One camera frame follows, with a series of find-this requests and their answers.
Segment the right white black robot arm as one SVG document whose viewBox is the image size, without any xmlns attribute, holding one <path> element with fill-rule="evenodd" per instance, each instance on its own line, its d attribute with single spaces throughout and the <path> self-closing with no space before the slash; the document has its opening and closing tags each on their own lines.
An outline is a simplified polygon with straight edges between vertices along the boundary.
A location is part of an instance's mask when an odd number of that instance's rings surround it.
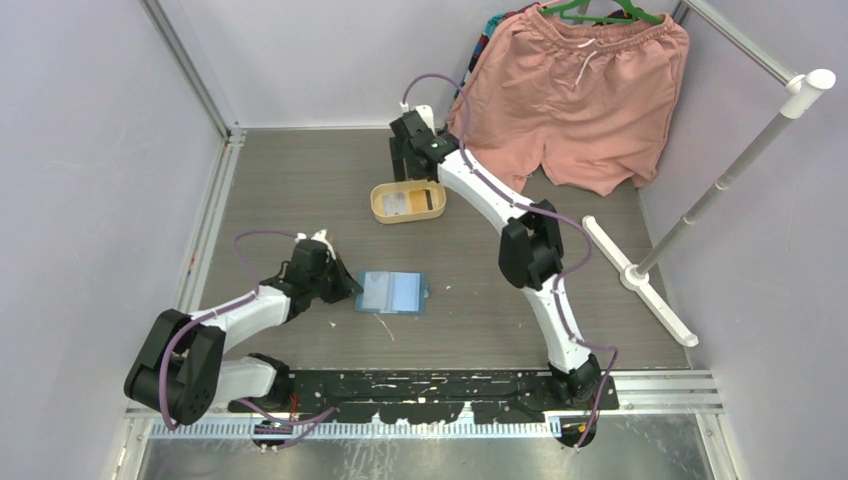
<svg viewBox="0 0 848 480">
<path fill-rule="evenodd" d="M 500 236 L 498 268 L 527 299 L 543 335 L 551 388 L 567 410 L 601 390 L 597 357 L 582 339 L 564 289 L 560 217 L 548 201 L 532 202 L 490 173 L 450 133 L 436 134 L 417 110 L 390 124 L 398 180 L 435 181 L 477 210 Z"/>
</svg>

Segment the white credit card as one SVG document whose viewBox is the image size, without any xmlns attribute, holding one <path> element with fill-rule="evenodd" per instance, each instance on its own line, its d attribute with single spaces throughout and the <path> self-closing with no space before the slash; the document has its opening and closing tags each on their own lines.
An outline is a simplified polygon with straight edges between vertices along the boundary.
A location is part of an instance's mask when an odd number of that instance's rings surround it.
<svg viewBox="0 0 848 480">
<path fill-rule="evenodd" d="M 404 216 L 410 213 L 409 200 L 406 192 L 395 191 L 381 196 L 383 212 L 386 217 Z"/>
</svg>

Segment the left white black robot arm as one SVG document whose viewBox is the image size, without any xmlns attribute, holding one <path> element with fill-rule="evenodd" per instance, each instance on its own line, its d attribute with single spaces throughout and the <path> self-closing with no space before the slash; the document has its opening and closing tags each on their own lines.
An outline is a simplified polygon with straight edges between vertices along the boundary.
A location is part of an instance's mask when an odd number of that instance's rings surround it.
<svg viewBox="0 0 848 480">
<path fill-rule="evenodd" d="M 334 304 L 362 290 L 327 241 L 303 239 L 276 275 L 247 294 L 193 313 L 161 312 L 126 376 L 124 395 L 159 412 L 170 429 L 220 405 L 280 412 L 294 394 L 289 366 L 260 353 L 238 360 L 225 354 L 296 318 L 315 299 Z"/>
</svg>

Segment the gold striped credit card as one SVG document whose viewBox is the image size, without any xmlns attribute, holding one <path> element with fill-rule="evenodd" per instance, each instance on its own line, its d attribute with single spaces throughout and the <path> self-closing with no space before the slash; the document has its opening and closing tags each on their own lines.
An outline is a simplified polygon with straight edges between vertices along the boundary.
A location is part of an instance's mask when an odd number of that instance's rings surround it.
<svg viewBox="0 0 848 480">
<path fill-rule="evenodd" d="M 410 191 L 409 201 L 410 212 L 413 214 L 426 213 L 434 210 L 433 194 L 430 189 Z"/>
</svg>

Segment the blue card holder wallet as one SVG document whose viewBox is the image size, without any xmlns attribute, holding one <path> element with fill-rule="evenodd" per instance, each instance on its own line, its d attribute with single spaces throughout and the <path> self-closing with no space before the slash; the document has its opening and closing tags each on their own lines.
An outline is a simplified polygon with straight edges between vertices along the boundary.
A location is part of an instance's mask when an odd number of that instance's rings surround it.
<svg viewBox="0 0 848 480">
<path fill-rule="evenodd" d="M 426 309 L 429 282 L 423 272 L 362 271 L 357 282 L 358 312 L 418 315 Z"/>
</svg>

